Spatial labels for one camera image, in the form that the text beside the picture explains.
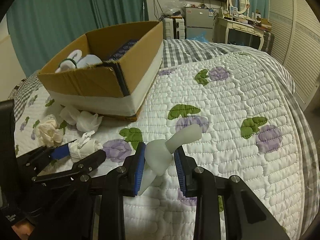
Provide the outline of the person's left hand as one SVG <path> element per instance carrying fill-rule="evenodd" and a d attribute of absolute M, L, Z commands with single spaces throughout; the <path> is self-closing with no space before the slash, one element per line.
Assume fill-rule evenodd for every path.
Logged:
<path fill-rule="evenodd" d="M 13 225 L 11 228 L 18 235 L 18 237 L 20 237 L 20 239 L 28 240 L 35 227 L 29 222 L 21 221 Z"/>

